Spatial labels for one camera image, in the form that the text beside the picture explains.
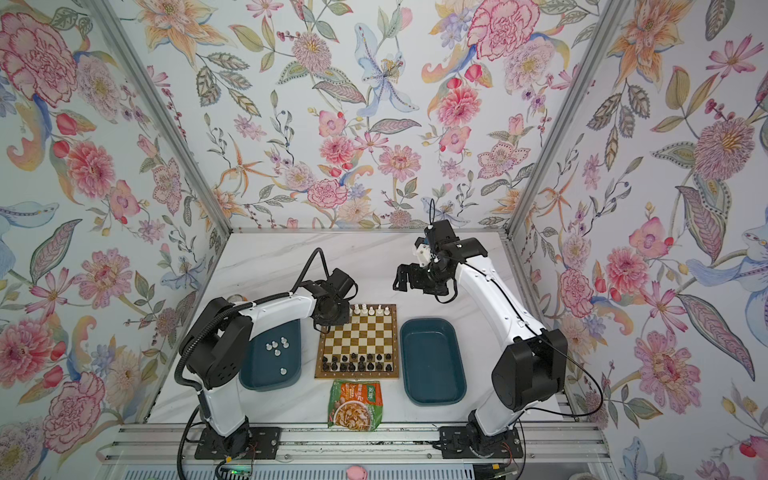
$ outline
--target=wall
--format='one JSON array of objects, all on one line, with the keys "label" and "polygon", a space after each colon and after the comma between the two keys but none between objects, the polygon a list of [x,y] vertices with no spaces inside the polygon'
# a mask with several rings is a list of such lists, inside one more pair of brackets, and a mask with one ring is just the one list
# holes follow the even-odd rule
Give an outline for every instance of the wall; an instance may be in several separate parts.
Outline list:
[{"label": "wall", "polygon": [[515,235],[627,480],[768,478],[767,15],[635,0]]},{"label": "wall", "polygon": [[0,2],[2,479],[94,474],[223,242],[78,4]]},{"label": "wall", "polygon": [[543,3],[111,4],[252,230],[423,227],[432,200],[456,227],[500,227],[600,12]]}]

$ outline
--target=black mounting plate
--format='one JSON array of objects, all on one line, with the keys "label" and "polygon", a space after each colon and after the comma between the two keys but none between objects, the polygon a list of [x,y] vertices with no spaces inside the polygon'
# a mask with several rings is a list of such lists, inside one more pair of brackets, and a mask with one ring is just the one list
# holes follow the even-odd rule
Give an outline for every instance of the black mounting plate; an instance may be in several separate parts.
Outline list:
[{"label": "black mounting plate", "polygon": [[[277,448],[280,447],[279,427],[250,427],[250,434],[258,442],[256,446],[256,456],[253,452],[243,455],[243,458],[253,458],[255,460],[274,460],[277,455]],[[194,452],[195,460],[224,460],[224,452],[218,452],[214,446],[215,432],[210,429],[203,430],[200,436],[200,443]]]},{"label": "black mounting plate", "polygon": [[[483,458],[478,457],[469,447],[461,447],[460,449],[451,449],[451,444],[456,445],[468,445],[469,440],[467,437],[466,427],[440,427],[440,442],[442,443],[442,457],[443,458]],[[507,431],[507,438],[505,440],[509,448],[512,450],[512,458],[523,458],[523,449],[520,444],[520,437],[518,437],[517,429],[509,429]],[[493,452],[488,458],[507,458],[509,452],[498,443]]]}]

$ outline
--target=dark blue plastic bin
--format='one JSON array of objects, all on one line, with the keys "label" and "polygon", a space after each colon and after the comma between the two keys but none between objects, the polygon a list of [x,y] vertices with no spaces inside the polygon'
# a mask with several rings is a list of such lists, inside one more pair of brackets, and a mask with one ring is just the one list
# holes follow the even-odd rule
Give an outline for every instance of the dark blue plastic bin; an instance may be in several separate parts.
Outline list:
[{"label": "dark blue plastic bin", "polygon": [[[286,337],[288,348],[280,345],[280,337]],[[277,342],[280,356],[274,349],[267,350],[267,343]],[[280,369],[288,372],[280,374]],[[249,390],[267,392],[282,389],[296,383],[301,377],[301,325],[291,320],[253,337],[248,344],[248,353],[240,369],[240,383]]]},{"label": "dark blue plastic bin", "polygon": [[453,325],[440,318],[411,319],[400,328],[402,377],[416,405],[456,403],[467,393]]}]

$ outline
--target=wooden chessboard frame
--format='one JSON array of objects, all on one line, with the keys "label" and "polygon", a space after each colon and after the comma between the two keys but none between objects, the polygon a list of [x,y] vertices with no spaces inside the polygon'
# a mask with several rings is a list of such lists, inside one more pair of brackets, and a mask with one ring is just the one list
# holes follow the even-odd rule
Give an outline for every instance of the wooden chessboard frame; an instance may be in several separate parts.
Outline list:
[{"label": "wooden chessboard frame", "polygon": [[[368,306],[373,305],[374,308],[377,308],[379,306],[378,303],[367,303]],[[399,337],[399,329],[397,326],[397,305],[390,303],[390,304],[381,304],[382,308],[389,307],[389,316],[392,317],[392,371],[368,371],[360,372],[342,372],[340,370],[337,370],[335,372],[323,371],[323,349],[326,345],[326,335],[325,333],[320,333],[320,341],[317,346],[317,359],[315,361],[315,378],[316,379],[398,379],[400,378],[400,354],[399,354],[399,347],[398,347],[398,337]],[[335,329],[342,329],[343,326],[339,325],[336,327],[331,327],[331,330],[334,331]]]}]

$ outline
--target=white marble table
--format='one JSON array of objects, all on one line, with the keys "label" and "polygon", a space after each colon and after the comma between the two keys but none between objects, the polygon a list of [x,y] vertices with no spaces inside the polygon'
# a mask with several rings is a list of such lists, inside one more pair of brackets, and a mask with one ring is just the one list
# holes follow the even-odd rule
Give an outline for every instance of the white marble table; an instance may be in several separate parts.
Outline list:
[{"label": "white marble table", "polygon": [[[422,407],[412,403],[400,379],[383,379],[384,422],[464,422],[492,391],[491,371],[502,348],[491,327],[466,292],[441,305],[431,296],[417,291],[392,290],[397,266],[415,261],[412,247],[416,233],[235,233],[224,248],[203,301],[197,311],[217,296],[239,293],[253,300],[293,286],[306,259],[317,248],[323,248],[329,270],[340,268],[359,285],[354,303],[395,303],[398,323],[411,318],[437,316],[448,320],[456,330],[462,354],[467,393],[462,401],[449,406]],[[463,233],[475,237],[488,250],[499,275],[509,288],[518,293],[501,239],[496,232]],[[319,258],[307,273],[308,280],[323,278]],[[302,371],[298,382],[271,392],[254,392],[240,387],[240,401],[251,422],[324,422],[328,415],[331,380],[315,379],[315,361],[319,333],[312,321],[302,321]],[[197,404],[194,390],[176,384],[173,371],[157,397],[149,423],[185,423]],[[559,411],[554,396],[543,408]],[[559,415],[529,412],[524,420],[554,420]]]}]

